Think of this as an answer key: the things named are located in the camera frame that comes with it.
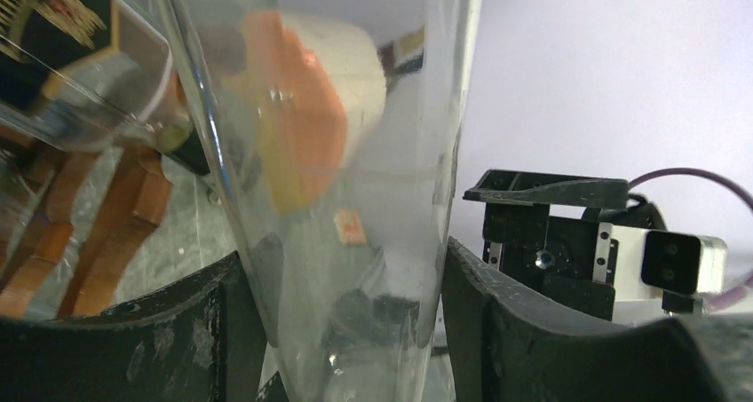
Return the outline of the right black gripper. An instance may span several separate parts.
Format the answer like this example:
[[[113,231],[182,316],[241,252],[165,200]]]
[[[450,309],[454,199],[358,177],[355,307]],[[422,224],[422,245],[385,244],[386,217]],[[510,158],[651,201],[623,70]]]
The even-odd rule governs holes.
[[[554,217],[548,205],[622,209],[628,194],[624,179],[490,169],[464,199],[487,203],[485,263],[557,303],[610,321],[618,251],[612,226]]]

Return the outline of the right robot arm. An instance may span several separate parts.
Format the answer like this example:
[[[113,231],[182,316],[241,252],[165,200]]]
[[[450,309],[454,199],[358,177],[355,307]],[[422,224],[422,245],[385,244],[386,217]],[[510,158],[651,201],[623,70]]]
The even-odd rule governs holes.
[[[464,193],[482,202],[482,259],[551,300],[610,320],[617,302],[657,298],[640,279],[658,208],[624,179],[488,170]]]

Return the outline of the clear glass bottle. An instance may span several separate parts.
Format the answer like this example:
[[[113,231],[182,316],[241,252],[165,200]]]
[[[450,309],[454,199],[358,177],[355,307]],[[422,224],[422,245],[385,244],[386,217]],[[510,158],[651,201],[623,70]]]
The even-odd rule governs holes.
[[[424,393],[480,0],[131,0],[202,84],[293,401]]]

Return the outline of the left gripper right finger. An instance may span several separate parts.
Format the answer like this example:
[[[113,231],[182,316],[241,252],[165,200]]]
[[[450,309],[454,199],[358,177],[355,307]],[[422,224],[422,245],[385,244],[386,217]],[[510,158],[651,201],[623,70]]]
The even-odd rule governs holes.
[[[626,327],[556,303],[447,246],[442,302],[460,401],[749,401],[752,318]]]

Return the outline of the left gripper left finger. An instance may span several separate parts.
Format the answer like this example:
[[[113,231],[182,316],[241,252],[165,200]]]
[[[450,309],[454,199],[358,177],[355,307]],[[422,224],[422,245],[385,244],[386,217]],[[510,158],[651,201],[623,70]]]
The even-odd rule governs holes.
[[[90,317],[2,318],[4,401],[252,401],[266,349],[236,254]]]

